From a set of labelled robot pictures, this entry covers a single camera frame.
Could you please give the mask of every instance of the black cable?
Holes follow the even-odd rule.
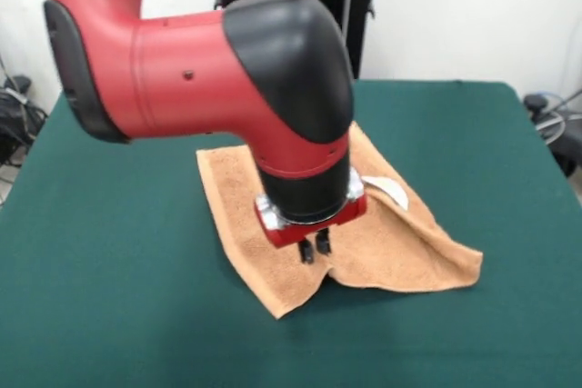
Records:
[[[10,129],[8,126],[5,126],[5,125],[0,124],[0,131],[4,131],[5,134],[7,134],[8,136],[12,137],[15,141],[17,141],[18,143],[20,143],[26,149],[29,149],[30,148],[30,144],[27,143],[25,140],[23,140],[21,137],[19,137],[18,134],[16,134],[15,131],[13,131],[12,129]]]

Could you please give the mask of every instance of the cable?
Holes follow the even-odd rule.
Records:
[[[545,129],[548,129],[559,124],[559,129],[557,130],[557,132],[552,134],[549,138],[545,138],[547,145],[554,143],[564,134],[564,132],[566,131],[567,122],[582,120],[582,114],[573,114],[568,118],[564,118],[561,114],[558,114],[556,112],[552,112],[551,114],[554,116],[553,120],[547,120],[536,125],[536,130],[538,132],[542,132]]]
[[[550,113],[556,111],[557,109],[561,108],[562,106],[565,106],[565,105],[569,104],[574,99],[577,99],[581,95],[582,95],[582,89],[580,89],[580,90],[576,91],[575,93],[573,93],[568,99],[564,99],[564,101],[560,102],[559,104],[555,104],[554,106],[550,107],[549,109],[547,109],[546,111],[544,111],[544,114],[550,114]]]
[[[20,88],[18,87],[18,83],[6,71],[6,67],[4,65],[4,59],[2,59],[2,54],[0,54],[0,68],[2,69],[2,73],[4,73],[4,76],[6,76],[6,79],[8,79],[10,81],[10,84],[12,84],[12,86],[15,88],[16,92],[20,93]]]
[[[562,97],[561,95],[558,95],[556,93],[552,93],[550,91],[538,91],[536,93],[534,93],[534,95],[542,95],[544,97],[554,97],[555,99],[559,100],[560,103],[564,102],[566,99],[564,97]]]

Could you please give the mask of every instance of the white wall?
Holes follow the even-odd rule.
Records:
[[[45,36],[44,0],[0,0],[0,52],[35,81],[50,108],[59,83]],[[206,10],[213,0],[145,0],[144,15]],[[520,94],[582,85],[582,0],[375,0],[365,78],[505,81]]]

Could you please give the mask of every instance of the towel fold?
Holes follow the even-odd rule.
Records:
[[[350,128],[350,153],[361,175],[397,181],[408,196],[408,210],[367,186],[366,214],[333,226],[332,253],[316,252],[310,265],[301,264],[296,244],[276,249],[263,234],[253,211],[262,186],[247,146],[196,153],[226,256],[276,319],[306,303],[327,274],[346,286],[402,293],[467,287],[479,278],[483,254],[449,237],[357,124]]]

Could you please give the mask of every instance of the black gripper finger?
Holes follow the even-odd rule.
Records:
[[[312,264],[315,260],[313,245],[307,239],[299,242],[299,254],[301,255],[301,262],[303,264]]]

